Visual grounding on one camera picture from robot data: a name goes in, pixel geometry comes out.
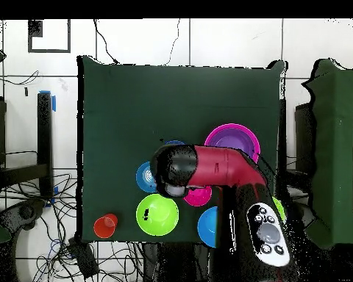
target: black cable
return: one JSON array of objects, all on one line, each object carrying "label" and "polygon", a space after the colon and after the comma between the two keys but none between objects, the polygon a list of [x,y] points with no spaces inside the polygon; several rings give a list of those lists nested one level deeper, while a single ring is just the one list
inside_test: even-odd
[{"label": "black cable", "polygon": [[20,83],[15,83],[15,82],[12,82],[10,80],[6,80],[6,79],[2,79],[0,78],[0,80],[2,81],[5,81],[5,82],[9,82],[11,84],[14,84],[14,85],[25,85],[25,84],[29,84],[29,83],[32,83],[34,80],[36,80],[36,78],[38,77],[38,74],[39,74],[39,71],[36,70],[29,78],[27,78],[26,80],[20,82]]},{"label": "black cable", "polygon": [[15,153],[5,153],[6,155],[15,155],[18,153],[36,153],[38,155],[37,151],[16,151]]},{"label": "black cable", "polygon": [[100,35],[101,38],[102,38],[103,41],[104,41],[104,46],[105,46],[105,48],[106,48],[106,53],[109,55],[109,57],[111,57],[111,59],[113,60],[113,62],[114,62],[115,65],[119,64],[119,62],[118,62],[115,58],[113,58],[113,57],[111,56],[111,54],[109,53],[109,51],[107,50],[107,42],[106,42],[106,39],[104,39],[104,36],[101,34],[101,32],[98,31],[97,20],[96,20],[96,19],[93,19],[93,22],[94,22],[94,26],[96,27],[96,32],[97,32],[97,34]]},{"label": "black cable", "polygon": [[178,20],[178,24],[176,25],[176,27],[178,29],[178,35],[177,35],[176,39],[173,41],[173,46],[171,47],[170,57],[168,58],[168,62],[166,64],[163,64],[164,66],[166,66],[171,61],[171,55],[173,54],[174,44],[179,39],[179,23],[180,23],[180,19]]},{"label": "black cable", "polygon": [[[125,277],[125,279],[126,279],[126,282],[129,282],[129,280],[128,280],[127,277],[128,277],[129,275],[133,274],[134,272],[136,272],[136,280],[135,280],[135,282],[138,282],[138,275],[140,275],[143,279],[145,278],[145,277],[143,276],[143,273],[141,272],[141,270],[140,270],[140,268],[139,268],[139,266],[141,266],[141,264],[140,264],[140,262],[139,262],[139,258],[137,257],[137,253],[136,253],[135,251],[131,250],[131,248],[130,248],[128,242],[126,242],[126,245],[127,245],[127,248],[123,248],[123,249],[121,249],[121,250],[119,250],[119,251],[113,252],[113,254],[112,254],[110,257],[106,258],[104,261],[102,261],[102,262],[99,263],[99,265],[101,265],[101,264],[103,264],[104,262],[106,262],[106,261],[108,261],[109,259],[111,259],[112,257],[115,257],[115,259],[117,260],[117,262],[118,262],[118,263],[121,265],[121,267],[124,269],[124,272],[105,272],[104,270],[100,270],[100,271],[102,271],[102,272],[104,273],[104,277],[102,278],[101,282],[103,282],[103,279],[105,279],[107,276],[110,276],[111,278],[114,278],[114,279],[116,279],[116,280],[119,281],[119,282],[123,282],[122,280],[118,279],[118,278],[115,277],[114,275],[123,275],[123,276]],[[134,261],[133,258],[131,258],[129,255],[126,255],[126,256],[124,257],[124,266],[123,266],[123,265],[120,263],[120,261],[118,260],[118,258],[116,257],[116,254],[118,254],[118,253],[120,253],[120,252],[122,252],[122,251],[124,251],[124,250],[128,250],[130,254],[135,254],[135,261]],[[133,265],[134,265],[134,269],[133,269],[133,271],[131,271],[131,272],[127,272],[127,270],[126,270],[126,266],[127,266],[126,261],[127,261],[128,259],[129,259],[129,260],[133,263]]]},{"label": "black cable", "polygon": [[[69,174],[65,174],[63,176],[68,176],[68,178],[64,181],[66,181],[65,183],[65,186],[63,187],[63,190],[61,190],[58,195],[60,196],[60,201],[62,201],[63,199],[65,199],[63,196],[65,195],[66,193],[66,190],[71,188],[74,184],[72,184],[71,186],[68,186],[69,184],[69,181],[72,179],[71,178],[71,175]],[[36,190],[39,190],[37,185],[35,185],[34,183],[32,182],[29,182],[31,185],[26,185],[26,184],[19,184],[18,187],[19,187],[19,191],[16,190],[16,189],[13,189],[14,190],[14,193],[18,193],[18,194],[21,194],[21,195],[25,195],[29,198],[38,198],[38,199],[42,199],[41,196],[37,196],[37,195],[29,195],[29,193],[25,193],[25,191],[22,189],[22,186],[27,186],[27,187],[32,187],[32,188],[35,188]],[[66,257],[68,255],[68,249],[66,248],[66,243],[65,243],[65,238],[66,238],[66,230],[65,230],[65,226],[63,225],[63,222],[62,222],[62,218],[66,215],[70,216],[70,217],[73,217],[72,215],[69,215],[68,212],[71,210],[71,209],[75,209],[75,207],[73,207],[71,204],[73,203],[62,203],[63,207],[62,208],[58,208],[55,206],[54,203],[52,203],[52,208],[53,208],[53,211],[54,211],[54,214],[55,214],[55,217],[57,218],[57,236],[58,236],[58,240],[56,239],[52,239],[51,235],[50,235],[50,232],[49,232],[49,225],[47,224],[47,222],[42,218],[40,217],[40,219],[43,221],[43,223],[45,224],[46,226],[46,233],[47,233],[47,236],[48,238],[52,241],[52,242],[57,242],[55,245],[51,245],[51,250],[54,250],[54,247],[56,245],[60,245],[60,248],[59,250],[55,253],[55,255],[52,257],[52,258],[46,258],[45,256],[39,256],[37,258],[37,272],[35,273],[35,276],[33,278],[33,281],[32,282],[35,282],[35,279],[36,277],[38,276],[38,273],[41,272],[41,276],[44,276],[44,275],[47,275],[47,282],[50,281],[50,274],[53,274],[53,276],[55,278],[59,278],[59,279],[66,279],[66,278],[70,278],[72,280],[72,282],[74,282],[74,277],[76,276],[80,276],[82,275],[80,272],[77,272],[75,274],[71,274],[67,268],[67,266],[76,266],[77,264],[70,264],[70,263],[67,263],[64,259],[63,259],[63,256]],[[69,207],[69,210],[67,212],[63,211],[63,209],[65,207]],[[39,267],[39,260],[40,259],[44,259],[46,262],[41,266]],[[63,268],[67,271],[67,273],[69,274],[68,277],[62,277],[62,276],[59,276],[54,268],[54,265],[56,264],[56,262],[60,262],[60,264],[63,266]]]},{"label": "black cable", "polygon": [[114,255],[116,261],[118,261],[119,265],[121,265],[121,268],[124,269],[124,266],[121,264],[121,262],[120,262],[120,261],[118,260],[118,258],[116,257],[116,254],[115,254],[115,252],[114,252],[114,246],[113,246],[113,243],[112,243],[112,242],[111,242],[111,250],[113,251],[113,255]]},{"label": "black cable", "polygon": [[292,199],[302,199],[302,198],[308,198],[310,195],[297,195],[294,197],[291,197]]},{"label": "black cable", "polygon": [[[136,247],[135,247],[135,244],[134,243],[132,243],[132,246],[133,246],[133,250],[135,251],[135,261],[136,261],[136,264],[137,264],[137,268],[138,268],[138,265],[140,264],[140,266],[141,266],[141,263],[140,263],[140,261],[138,260],[138,253],[136,252]],[[139,269],[136,269],[136,280],[135,280],[135,282],[138,282],[138,270]]]},{"label": "black cable", "polygon": [[307,227],[309,227],[312,223],[314,223],[316,221],[316,219],[311,220],[305,227],[304,229],[307,229]]},{"label": "black cable", "polygon": [[307,158],[307,156],[303,156],[302,158],[298,158],[296,161],[287,163],[286,165],[287,165],[287,166],[288,166],[288,165],[292,165],[293,163],[296,163],[296,162],[301,161],[301,160],[306,159],[306,158]]},{"label": "black cable", "polygon": [[121,279],[119,279],[118,277],[115,277],[111,272],[105,272],[104,270],[99,270],[99,272],[102,272],[105,276],[101,279],[101,282],[103,282],[103,280],[109,276],[113,279],[116,279],[118,282],[123,282]]},{"label": "black cable", "polygon": [[261,155],[259,155],[258,153],[257,153],[257,155],[261,158],[261,160],[263,161],[263,163],[264,163],[264,164],[266,165],[266,167],[272,172],[272,174],[273,174],[274,176],[276,176],[276,173],[272,170],[271,166],[267,163],[267,161],[264,159],[264,157],[261,156]]},{"label": "black cable", "polygon": [[296,159],[296,156],[286,156],[287,158],[289,159]]}]

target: pink bowl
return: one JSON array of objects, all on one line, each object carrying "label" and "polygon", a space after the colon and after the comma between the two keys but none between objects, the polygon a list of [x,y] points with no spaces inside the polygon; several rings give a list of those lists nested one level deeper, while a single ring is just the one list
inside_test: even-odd
[{"label": "pink bowl", "polygon": [[212,188],[206,186],[195,190],[190,189],[184,199],[190,206],[203,206],[208,203],[210,197],[212,197]]}]

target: green bowl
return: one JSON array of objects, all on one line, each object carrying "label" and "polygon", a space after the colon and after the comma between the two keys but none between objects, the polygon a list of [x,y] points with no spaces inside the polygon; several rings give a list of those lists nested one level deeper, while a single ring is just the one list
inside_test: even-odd
[{"label": "green bowl", "polygon": [[177,226],[177,204],[158,194],[146,196],[138,205],[136,220],[140,228],[151,236],[165,236]]},{"label": "green bowl", "polygon": [[277,211],[279,212],[279,215],[281,217],[281,220],[283,223],[286,221],[286,215],[284,211],[284,207],[282,206],[281,202],[279,202],[275,197],[272,197],[274,200],[274,205],[277,207]]}]

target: red cup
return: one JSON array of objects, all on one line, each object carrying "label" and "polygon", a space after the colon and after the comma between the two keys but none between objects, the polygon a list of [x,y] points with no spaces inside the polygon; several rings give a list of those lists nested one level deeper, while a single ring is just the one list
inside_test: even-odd
[{"label": "red cup", "polygon": [[118,218],[114,214],[106,214],[94,223],[94,233],[102,239],[110,238],[116,229]]}]

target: green tablecloth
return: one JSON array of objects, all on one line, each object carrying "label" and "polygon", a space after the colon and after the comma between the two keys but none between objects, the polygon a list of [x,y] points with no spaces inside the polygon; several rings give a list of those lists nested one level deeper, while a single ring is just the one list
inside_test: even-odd
[{"label": "green tablecloth", "polygon": [[307,234],[323,248],[353,243],[353,70],[320,60],[307,87],[317,123],[312,188],[320,218]]},{"label": "green tablecloth", "polygon": [[[82,57],[79,66],[84,85],[83,240],[101,240],[93,224],[114,213],[118,226],[112,241],[201,241],[197,222],[216,204],[216,189],[199,208],[176,199],[179,222],[166,236],[149,236],[136,222],[136,208],[148,195],[137,186],[136,171],[163,142],[203,145],[215,127],[240,123],[257,135],[262,156],[275,169],[284,62],[265,70],[101,65]],[[261,161],[260,167],[273,189],[272,174]]]}]

